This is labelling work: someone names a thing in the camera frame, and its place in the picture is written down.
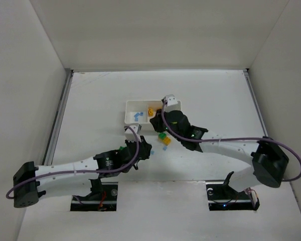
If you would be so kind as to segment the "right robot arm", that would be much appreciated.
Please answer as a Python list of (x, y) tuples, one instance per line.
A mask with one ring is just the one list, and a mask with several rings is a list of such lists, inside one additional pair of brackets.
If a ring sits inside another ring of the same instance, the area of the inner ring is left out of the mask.
[(289, 158), (269, 137), (225, 141), (206, 128), (191, 125), (180, 110), (159, 109), (150, 123), (156, 132), (168, 132), (190, 151), (219, 154), (247, 163), (247, 168), (231, 171), (224, 180), (225, 186), (237, 192), (260, 184), (278, 188), (282, 183)]

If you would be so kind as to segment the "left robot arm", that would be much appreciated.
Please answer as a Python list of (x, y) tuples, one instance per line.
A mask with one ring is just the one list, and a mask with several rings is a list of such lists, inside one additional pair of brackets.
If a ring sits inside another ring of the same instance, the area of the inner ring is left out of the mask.
[(126, 146), (73, 163), (36, 166), (34, 162), (22, 164), (13, 176), (13, 187), (6, 199), (15, 208), (25, 208), (40, 200), (58, 196), (87, 196), (101, 190), (100, 180), (117, 177), (138, 169), (140, 160), (151, 156), (152, 146), (143, 136), (139, 142), (125, 141)]

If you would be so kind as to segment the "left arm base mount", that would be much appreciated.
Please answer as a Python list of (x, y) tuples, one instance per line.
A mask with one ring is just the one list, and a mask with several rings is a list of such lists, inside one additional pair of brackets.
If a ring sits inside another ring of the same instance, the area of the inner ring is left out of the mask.
[(92, 180), (91, 192), (86, 196), (73, 196), (72, 212), (113, 212), (117, 210), (118, 182)]

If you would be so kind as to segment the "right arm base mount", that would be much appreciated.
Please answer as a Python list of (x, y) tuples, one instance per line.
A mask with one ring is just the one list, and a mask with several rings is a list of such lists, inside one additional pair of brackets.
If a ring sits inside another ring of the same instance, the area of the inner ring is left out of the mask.
[(230, 172), (224, 181), (207, 181), (206, 192), (210, 211), (257, 211), (260, 207), (259, 197), (255, 190), (248, 188), (237, 192), (229, 186), (234, 172)]

